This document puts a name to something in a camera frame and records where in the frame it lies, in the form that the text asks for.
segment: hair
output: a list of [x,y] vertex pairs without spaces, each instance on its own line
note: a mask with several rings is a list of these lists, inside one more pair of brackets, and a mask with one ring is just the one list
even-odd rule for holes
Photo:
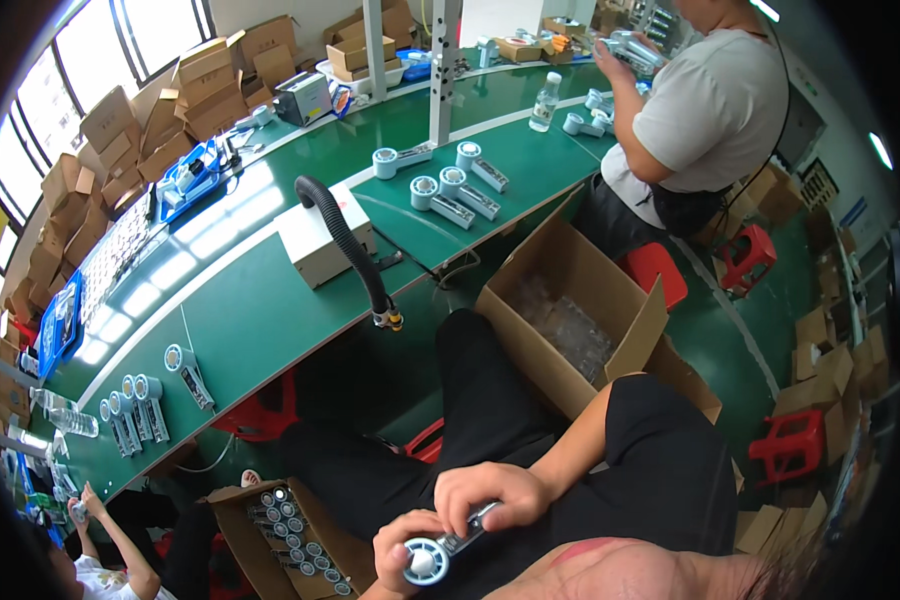
[[30,521],[25,521],[24,529],[27,530],[30,539],[33,540],[36,547],[40,549],[40,552],[50,554],[51,549],[54,547],[54,541],[50,539],[50,534],[47,533],[47,530],[44,527]]

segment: white t-shirt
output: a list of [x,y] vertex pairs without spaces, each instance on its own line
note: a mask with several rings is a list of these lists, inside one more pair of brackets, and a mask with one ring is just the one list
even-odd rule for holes
[[[99,560],[85,554],[81,554],[73,564],[76,566],[76,581],[83,584],[83,600],[140,600],[131,589],[127,573],[104,568]],[[177,598],[160,587],[156,600]]]
[[[763,164],[787,111],[788,81],[780,50],[744,30],[713,30],[663,67],[633,133],[674,173],[660,181],[673,192],[721,190]],[[600,174],[626,205],[664,229],[650,186],[631,173],[620,144]]]

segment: person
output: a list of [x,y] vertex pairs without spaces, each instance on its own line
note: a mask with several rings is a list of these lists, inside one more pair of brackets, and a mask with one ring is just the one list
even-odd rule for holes
[[[689,237],[734,182],[774,150],[789,83],[780,50],[749,0],[674,0],[705,35],[665,64],[648,99],[607,47],[594,61],[613,89],[617,141],[600,162],[574,227],[611,259],[669,235]],[[653,52],[657,46],[636,33]]]
[[[556,438],[559,425],[486,318],[452,313],[435,351],[444,414],[435,464],[306,421],[280,438],[288,473],[372,542],[378,580],[362,597],[738,598],[755,584],[759,558],[729,556],[737,499],[727,445],[686,397],[633,373]],[[492,499],[503,504],[486,514],[487,533],[442,581],[406,582],[404,542],[465,534],[471,509]]]
[[90,517],[96,519],[120,551],[126,573],[105,568],[100,553],[87,534],[90,519],[73,518],[77,498],[71,498],[70,512],[81,552],[72,560],[53,544],[46,530],[33,525],[37,546],[47,554],[70,600],[208,600],[210,597],[211,542],[219,532],[217,518],[206,502],[196,502],[180,514],[161,573],[157,573],[97,497],[87,482],[80,499]]

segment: black t-shirt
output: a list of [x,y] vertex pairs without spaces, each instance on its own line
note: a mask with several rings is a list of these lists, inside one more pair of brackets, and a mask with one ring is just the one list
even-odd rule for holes
[[[732,553],[736,489],[724,439],[690,401],[653,375],[617,379],[606,409],[608,468],[588,474],[528,527],[483,534],[416,597],[483,598],[555,547],[636,538],[673,551]],[[528,467],[543,439],[503,462]]]

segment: green workbench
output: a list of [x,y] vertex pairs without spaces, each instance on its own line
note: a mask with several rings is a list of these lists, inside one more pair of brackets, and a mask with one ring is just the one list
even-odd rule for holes
[[[560,94],[570,99],[564,101],[569,106],[557,111],[549,131],[538,133],[528,128],[526,112],[551,70],[563,75]],[[310,175],[327,186],[351,178],[357,183],[352,191],[382,203],[360,202],[371,222],[436,269],[539,209],[599,167],[599,158],[615,143],[612,137],[572,138],[561,130],[568,111],[587,115],[583,97],[591,88],[610,89],[592,63],[526,67],[456,82],[451,131],[468,130],[465,138],[458,139],[479,143],[483,156],[510,180],[505,193],[498,195],[476,177],[471,179],[502,209],[494,222],[478,216],[469,230],[410,207],[410,180],[423,174],[436,177],[440,169],[453,164],[456,142],[436,149],[431,161],[387,181],[362,173],[371,167],[371,153],[377,148],[409,148],[427,139],[429,89],[409,91],[352,112],[342,121],[298,134],[283,145],[277,141],[292,135],[294,127],[274,123],[254,134],[250,144],[266,144],[266,154],[160,231],[105,307],[86,323],[89,341],[84,347],[97,341],[93,364],[74,358],[48,379],[48,388],[80,399],[84,412],[97,415],[100,400],[119,389],[125,375],[159,378],[170,441],[144,442],[144,452],[120,459],[110,428],[103,423],[97,438],[68,436],[70,458],[64,462],[70,465],[72,479],[89,480],[102,498],[113,498],[210,426],[215,414],[226,413],[367,317],[367,293],[355,271],[311,290],[287,256],[273,220],[298,203],[297,176]],[[434,232],[405,211],[456,239]],[[379,237],[377,245],[377,257],[396,250]],[[387,291],[396,297],[425,274],[413,262],[404,261],[384,270],[382,277]],[[102,351],[101,343],[106,344]],[[194,351],[216,401],[215,412],[200,410],[180,377],[164,368],[164,351],[174,343]]]

